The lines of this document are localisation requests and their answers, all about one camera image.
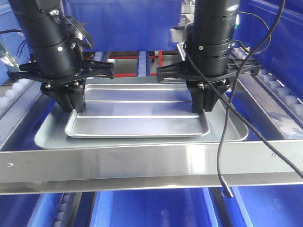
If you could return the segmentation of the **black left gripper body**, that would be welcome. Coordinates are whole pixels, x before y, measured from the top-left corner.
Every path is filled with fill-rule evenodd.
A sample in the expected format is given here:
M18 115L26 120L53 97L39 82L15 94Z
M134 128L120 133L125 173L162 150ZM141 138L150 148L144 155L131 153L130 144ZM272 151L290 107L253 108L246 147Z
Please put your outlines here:
M105 77L114 79L114 64L112 62L84 59L79 62L79 67L79 69L73 73L69 73L67 76L47 77L39 69L37 61L30 61L26 64L19 65L19 72L7 71L7 75L14 82L18 79L30 79L38 81L44 85L49 85L51 88L73 84L76 81L85 80L89 77Z

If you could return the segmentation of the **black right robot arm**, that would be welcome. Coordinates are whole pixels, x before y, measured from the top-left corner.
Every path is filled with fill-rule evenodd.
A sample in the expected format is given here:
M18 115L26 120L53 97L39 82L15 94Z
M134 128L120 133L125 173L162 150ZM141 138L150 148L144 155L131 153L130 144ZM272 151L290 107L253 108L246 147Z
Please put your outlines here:
M224 94L243 62L229 56L239 5L238 0L197 0L194 22L186 27L185 60L157 68L158 82L186 81L194 113L212 111L219 99L206 82Z

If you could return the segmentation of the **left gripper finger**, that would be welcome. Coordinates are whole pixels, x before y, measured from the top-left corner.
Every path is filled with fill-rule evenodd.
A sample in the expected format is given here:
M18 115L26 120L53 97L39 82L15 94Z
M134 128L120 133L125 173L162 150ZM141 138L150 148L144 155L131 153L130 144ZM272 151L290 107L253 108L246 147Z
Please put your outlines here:
M53 99L65 111L70 113L73 109L69 95L63 88L53 88L48 91L48 96Z
M73 109L77 113L82 113L85 109L84 87L83 86L70 86L70 102Z

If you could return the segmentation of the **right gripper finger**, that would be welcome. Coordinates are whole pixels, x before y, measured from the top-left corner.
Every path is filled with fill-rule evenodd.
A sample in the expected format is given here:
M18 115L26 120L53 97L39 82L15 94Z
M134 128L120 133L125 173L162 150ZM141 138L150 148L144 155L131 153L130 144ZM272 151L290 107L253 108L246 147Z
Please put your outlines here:
M201 113L203 111L203 102L205 93L201 88L191 88L190 94L192 97L192 111L194 113Z
M204 110L211 112L219 99L219 95L211 89L204 90Z

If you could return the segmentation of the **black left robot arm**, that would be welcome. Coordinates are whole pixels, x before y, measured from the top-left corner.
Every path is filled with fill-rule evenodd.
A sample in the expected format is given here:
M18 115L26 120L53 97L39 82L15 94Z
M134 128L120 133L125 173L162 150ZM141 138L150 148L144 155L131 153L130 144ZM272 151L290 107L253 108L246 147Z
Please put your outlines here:
M11 0L34 61L8 72L11 80L41 82L43 94L66 112L83 112L86 79L105 76L113 79L113 64L83 58L81 48L92 49L94 42L72 16L64 15L58 0Z

